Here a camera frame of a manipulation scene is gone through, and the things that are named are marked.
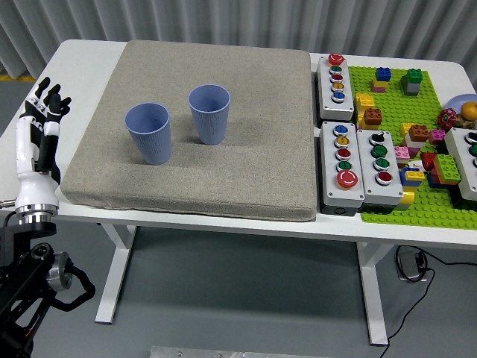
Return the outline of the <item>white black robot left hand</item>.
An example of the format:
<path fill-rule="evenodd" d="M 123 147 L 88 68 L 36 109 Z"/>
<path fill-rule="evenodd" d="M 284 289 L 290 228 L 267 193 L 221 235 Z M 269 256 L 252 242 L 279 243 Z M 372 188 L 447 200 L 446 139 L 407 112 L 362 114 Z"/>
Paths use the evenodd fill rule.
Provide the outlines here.
<path fill-rule="evenodd" d="M 56 214 L 59 201 L 60 170 L 56 152 L 60 122 L 70 111 L 69 97 L 62 98 L 61 86 L 43 78 L 24 103 L 16 122 L 16 172 L 20 191 L 16 211 L 29 213 L 45 210 Z"/>

